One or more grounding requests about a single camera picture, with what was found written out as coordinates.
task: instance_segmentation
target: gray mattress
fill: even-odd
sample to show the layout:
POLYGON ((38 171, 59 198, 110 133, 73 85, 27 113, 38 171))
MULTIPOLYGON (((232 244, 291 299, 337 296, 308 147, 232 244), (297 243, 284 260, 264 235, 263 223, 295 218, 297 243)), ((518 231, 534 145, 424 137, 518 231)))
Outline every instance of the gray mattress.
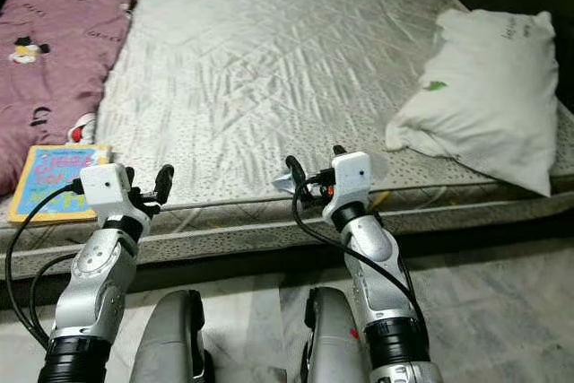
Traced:
MULTIPOLYGON (((152 186, 171 163, 168 211, 145 262, 286 247, 297 236, 271 182, 294 154, 326 167, 333 144, 374 155, 373 199, 399 232, 540 217, 574 206, 574 119, 560 107, 553 198, 454 161, 385 152, 413 94, 437 15, 454 0, 140 0, 100 106, 98 141, 152 186)), ((90 224, 38 227, 21 274, 77 248, 90 224)), ((10 228, 0 229, 0 240, 10 228)))

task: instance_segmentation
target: book cover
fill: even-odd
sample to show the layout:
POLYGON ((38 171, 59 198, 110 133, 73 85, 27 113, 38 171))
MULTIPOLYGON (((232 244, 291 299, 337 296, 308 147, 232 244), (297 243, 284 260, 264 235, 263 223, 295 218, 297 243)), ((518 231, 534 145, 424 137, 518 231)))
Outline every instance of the book cover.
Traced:
MULTIPOLYGON (((23 222, 44 197, 78 178, 82 168, 108 163, 109 156, 107 145, 33 145, 10 203, 8 221, 23 222)), ((44 205, 33 221, 74 221, 95 216, 84 195, 65 192, 44 205)))

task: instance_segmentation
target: silver robot arm segment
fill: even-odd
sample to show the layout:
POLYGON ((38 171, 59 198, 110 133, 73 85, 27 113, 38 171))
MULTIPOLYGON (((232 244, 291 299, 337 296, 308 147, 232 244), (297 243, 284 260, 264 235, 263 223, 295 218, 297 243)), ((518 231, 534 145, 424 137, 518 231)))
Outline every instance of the silver robot arm segment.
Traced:
MULTIPOLYGON (((333 196, 323 210, 324 220, 336 227, 345 246, 367 257, 409 290, 407 274, 402 268, 396 239, 385 230, 375 215, 367 214, 370 191, 370 157, 364 152, 337 155, 332 162, 335 178, 333 196)), ((368 344, 372 383, 440 383, 438 367, 430 361, 426 334, 410 299, 388 278, 354 257, 345 255, 346 266, 353 280, 353 299, 359 312, 359 328, 368 344)), ((309 297, 308 309, 321 312, 317 300, 309 297)), ((340 374, 341 364, 349 366, 349 357, 328 357, 316 339, 332 335, 313 329, 307 350, 310 366, 308 382, 328 380, 340 374), (321 367, 311 368, 322 362, 321 367)), ((354 367, 361 366, 353 361, 354 367)))
POLYGON ((61 294, 39 382, 104 381, 105 364, 124 314, 124 298, 135 276, 137 242, 150 232, 171 189, 173 168, 163 167, 156 189, 132 187, 133 170, 119 164, 80 173, 86 200, 98 215, 95 231, 74 258, 70 283, 61 294))

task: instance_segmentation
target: white pillow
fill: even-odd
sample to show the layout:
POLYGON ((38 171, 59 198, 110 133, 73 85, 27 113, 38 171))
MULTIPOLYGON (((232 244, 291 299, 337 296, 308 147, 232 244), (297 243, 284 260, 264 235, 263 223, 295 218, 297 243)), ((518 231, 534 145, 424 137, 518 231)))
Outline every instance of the white pillow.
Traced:
POLYGON ((549 13, 449 10, 421 89, 387 125, 388 150, 410 147, 550 195, 558 65, 549 13))

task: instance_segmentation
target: gray floor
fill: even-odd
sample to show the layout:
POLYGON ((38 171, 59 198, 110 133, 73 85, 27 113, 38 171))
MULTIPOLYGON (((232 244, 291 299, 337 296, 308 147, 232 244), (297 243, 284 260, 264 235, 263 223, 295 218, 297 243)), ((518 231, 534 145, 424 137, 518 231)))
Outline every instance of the gray floor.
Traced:
MULTIPOLYGON (((408 262, 428 320, 433 360, 447 382, 574 381, 574 240, 408 262)), ((294 382, 307 331, 303 310, 314 284, 350 290, 343 269, 266 274, 196 284, 204 297, 204 340, 220 382, 294 382)), ((107 382, 127 382, 154 304, 173 289, 130 295, 107 382)), ((41 310, 46 326, 53 307, 41 310)), ((36 381, 43 352, 0 313, 2 381, 36 381)))

